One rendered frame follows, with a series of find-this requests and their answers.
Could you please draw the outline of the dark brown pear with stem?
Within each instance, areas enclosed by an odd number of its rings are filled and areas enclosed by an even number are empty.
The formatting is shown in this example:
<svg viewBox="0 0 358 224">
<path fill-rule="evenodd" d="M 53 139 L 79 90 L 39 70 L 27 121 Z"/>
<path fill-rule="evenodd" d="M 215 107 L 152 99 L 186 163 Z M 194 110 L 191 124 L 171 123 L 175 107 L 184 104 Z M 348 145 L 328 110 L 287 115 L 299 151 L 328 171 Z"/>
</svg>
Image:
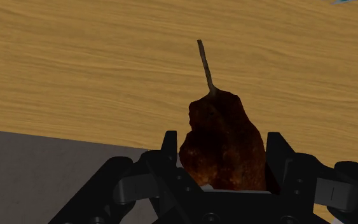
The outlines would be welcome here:
<svg viewBox="0 0 358 224">
<path fill-rule="evenodd" d="M 202 40 L 197 43 L 209 92 L 189 104 L 191 130 L 179 150 L 181 164 L 200 186 L 265 191 L 266 152 L 261 134 L 239 96 L 213 84 Z"/>
</svg>

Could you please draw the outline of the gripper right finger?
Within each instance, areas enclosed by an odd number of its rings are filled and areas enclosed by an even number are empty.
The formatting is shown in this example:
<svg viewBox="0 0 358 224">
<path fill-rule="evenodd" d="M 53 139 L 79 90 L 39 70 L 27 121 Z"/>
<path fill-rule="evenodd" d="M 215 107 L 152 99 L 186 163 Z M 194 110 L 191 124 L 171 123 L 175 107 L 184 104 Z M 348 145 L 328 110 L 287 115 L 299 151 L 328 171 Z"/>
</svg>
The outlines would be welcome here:
<svg viewBox="0 0 358 224">
<path fill-rule="evenodd" d="M 328 167 L 296 153 L 279 132 L 269 132 L 266 161 L 280 186 L 280 224 L 330 224 L 313 207 L 326 206 L 342 224 L 358 224 L 358 162 Z"/>
</svg>

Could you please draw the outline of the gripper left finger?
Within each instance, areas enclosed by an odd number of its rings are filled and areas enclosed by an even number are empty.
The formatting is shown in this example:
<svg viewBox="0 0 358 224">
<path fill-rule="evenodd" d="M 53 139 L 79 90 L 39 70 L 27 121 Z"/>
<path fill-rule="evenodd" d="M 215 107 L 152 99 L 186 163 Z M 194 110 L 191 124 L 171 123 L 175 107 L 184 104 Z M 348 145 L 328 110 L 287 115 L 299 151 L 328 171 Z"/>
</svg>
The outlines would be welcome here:
<svg viewBox="0 0 358 224">
<path fill-rule="evenodd" d="M 176 166 L 177 133 L 165 133 L 158 151 L 137 162 L 108 159 L 49 224 L 120 224 L 138 200 L 149 199 L 157 215 L 153 224 L 204 224 L 203 190 Z"/>
</svg>

